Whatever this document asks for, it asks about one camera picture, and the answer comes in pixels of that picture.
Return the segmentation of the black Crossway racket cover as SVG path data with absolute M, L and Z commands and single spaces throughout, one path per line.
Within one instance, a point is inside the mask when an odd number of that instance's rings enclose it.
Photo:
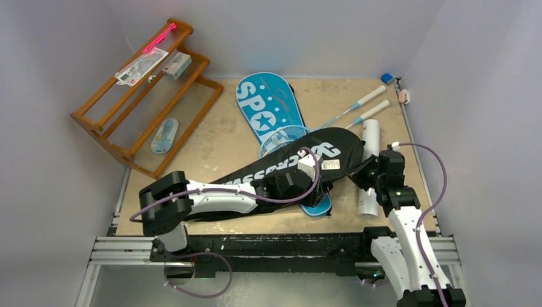
M 189 221 L 222 221 L 275 212 L 291 205 L 315 207 L 334 182 L 363 160 L 364 142 L 343 128 L 310 132 L 194 191 Z

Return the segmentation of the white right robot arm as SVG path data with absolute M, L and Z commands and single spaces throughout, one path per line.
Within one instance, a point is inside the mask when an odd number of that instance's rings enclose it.
M 397 306 L 466 306 L 467 296 L 445 275 L 423 225 L 416 191 L 405 184 L 405 158 L 383 150 L 356 167 L 349 179 L 373 189 L 394 229 L 394 237 L 369 236 L 359 242 L 360 255 L 377 259 L 392 285 Z

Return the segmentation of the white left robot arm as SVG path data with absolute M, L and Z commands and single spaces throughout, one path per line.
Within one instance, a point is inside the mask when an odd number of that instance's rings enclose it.
M 182 222 L 197 214 L 234 216 L 267 214 L 290 205 L 316 205 L 320 198 L 319 167 L 275 171 L 260 180 L 226 185 L 188 180 L 175 171 L 139 193 L 141 208 L 129 220 L 141 223 L 146 236 L 157 237 L 166 254 L 181 262 L 190 255 Z

